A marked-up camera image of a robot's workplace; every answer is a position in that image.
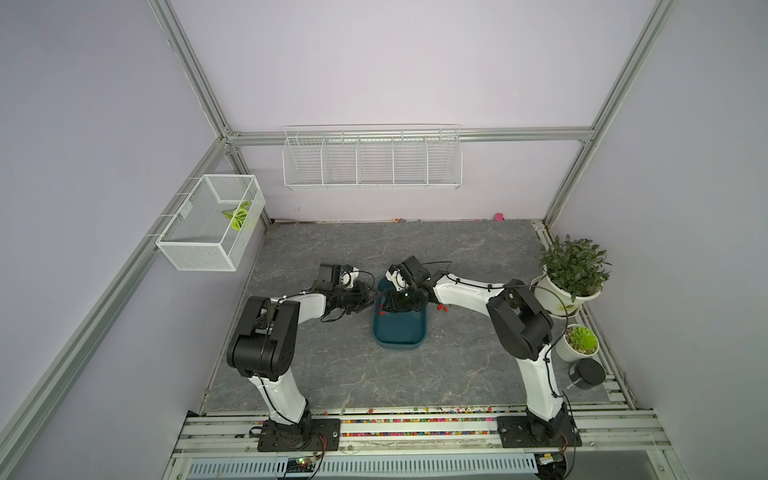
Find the teal plastic storage box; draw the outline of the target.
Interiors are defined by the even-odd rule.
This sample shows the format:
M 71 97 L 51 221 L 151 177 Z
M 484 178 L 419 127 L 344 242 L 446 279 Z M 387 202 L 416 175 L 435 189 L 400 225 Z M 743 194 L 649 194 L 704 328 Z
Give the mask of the teal plastic storage box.
M 427 311 L 392 313 L 382 309 L 385 292 L 394 289 L 392 283 L 382 278 L 377 285 L 380 296 L 374 303 L 372 333 L 375 341 L 385 349 L 413 350 L 418 348 L 427 335 Z

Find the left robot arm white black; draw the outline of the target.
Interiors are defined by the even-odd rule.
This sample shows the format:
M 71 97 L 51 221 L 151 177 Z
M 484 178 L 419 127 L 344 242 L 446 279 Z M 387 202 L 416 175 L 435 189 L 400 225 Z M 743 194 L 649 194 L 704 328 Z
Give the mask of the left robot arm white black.
M 230 338 L 226 362 L 257 387 L 272 422 L 297 427 L 309 410 L 291 370 L 299 325 L 327 320 L 334 311 L 345 316 L 364 310 L 376 294 L 374 287 L 355 281 L 350 287 L 248 298 Z

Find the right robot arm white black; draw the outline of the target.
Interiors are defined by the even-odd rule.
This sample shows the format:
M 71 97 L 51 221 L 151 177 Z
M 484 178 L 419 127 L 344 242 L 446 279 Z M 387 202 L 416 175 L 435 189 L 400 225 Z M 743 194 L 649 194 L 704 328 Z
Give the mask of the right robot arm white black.
M 554 322 L 524 282 L 483 283 L 447 271 L 430 273 L 415 257 L 389 267 L 385 274 L 393 289 L 387 302 L 403 310 L 413 301 L 461 307 L 490 318 L 499 343 L 516 358 L 526 392 L 529 421 L 554 429 L 568 409 L 549 367 Z

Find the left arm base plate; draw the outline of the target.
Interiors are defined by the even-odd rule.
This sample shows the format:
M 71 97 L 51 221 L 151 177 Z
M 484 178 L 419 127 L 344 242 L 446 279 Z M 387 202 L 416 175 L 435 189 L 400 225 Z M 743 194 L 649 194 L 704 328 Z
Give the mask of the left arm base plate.
M 266 420 L 258 436 L 259 452 L 337 451 L 341 439 L 338 419 L 310 419 L 298 425 Z

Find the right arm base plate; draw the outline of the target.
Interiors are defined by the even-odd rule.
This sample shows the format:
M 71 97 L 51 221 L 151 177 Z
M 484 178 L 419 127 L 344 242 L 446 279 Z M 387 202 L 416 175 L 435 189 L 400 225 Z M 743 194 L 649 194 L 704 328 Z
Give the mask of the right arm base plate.
M 535 415 L 501 416 L 497 418 L 497 431 L 503 448 L 562 449 L 582 445 L 573 418 L 564 411 L 549 421 Z

